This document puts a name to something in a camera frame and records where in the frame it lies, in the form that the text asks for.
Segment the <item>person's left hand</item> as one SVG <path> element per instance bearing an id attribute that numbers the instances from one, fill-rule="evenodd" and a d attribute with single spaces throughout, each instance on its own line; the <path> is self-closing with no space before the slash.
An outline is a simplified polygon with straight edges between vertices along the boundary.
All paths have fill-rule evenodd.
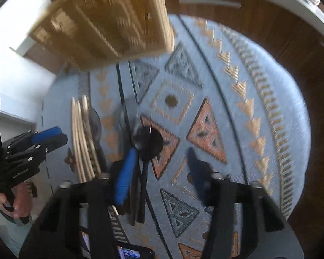
<path id="1" fill-rule="evenodd" d="M 12 212 L 4 208 L 4 204 L 8 202 L 6 195 L 0 192 L 0 210 L 11 218 L 18 219 L 24 218 L 30 215 L 32 208 L 32 199 L 28 193 L 28 186 L 22 182 L 14 187 L 15 192 L 14 204 L 12 207 L 14 210 Z"/>

